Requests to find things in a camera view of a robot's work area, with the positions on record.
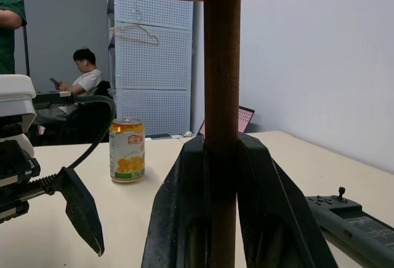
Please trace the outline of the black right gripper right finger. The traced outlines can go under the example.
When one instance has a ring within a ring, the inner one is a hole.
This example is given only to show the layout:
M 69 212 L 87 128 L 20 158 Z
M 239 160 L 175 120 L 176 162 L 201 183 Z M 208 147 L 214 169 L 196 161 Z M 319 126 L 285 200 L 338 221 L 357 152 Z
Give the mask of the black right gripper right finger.
M 240 134 L 237 199 L 247 267 L 337 267 L 302 191 L 260 140 Z

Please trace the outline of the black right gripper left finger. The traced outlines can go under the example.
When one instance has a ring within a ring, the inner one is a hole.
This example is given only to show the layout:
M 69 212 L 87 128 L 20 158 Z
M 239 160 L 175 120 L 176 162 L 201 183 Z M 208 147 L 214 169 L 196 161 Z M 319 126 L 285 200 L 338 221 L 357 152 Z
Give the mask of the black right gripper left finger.
M 201 136 L 184 143 L 155 195 L 142 267 L 210 267 L 210 181 Z

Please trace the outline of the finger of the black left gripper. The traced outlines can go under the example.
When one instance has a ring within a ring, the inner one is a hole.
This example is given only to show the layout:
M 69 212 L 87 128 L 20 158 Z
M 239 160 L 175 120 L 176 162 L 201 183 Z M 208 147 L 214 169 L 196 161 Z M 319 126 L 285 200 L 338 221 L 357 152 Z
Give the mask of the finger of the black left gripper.
M 80 237 L 98 256 L 105 251 L 102 225 L 93 196 L 73 168 L 61 169 L 65 212 Z

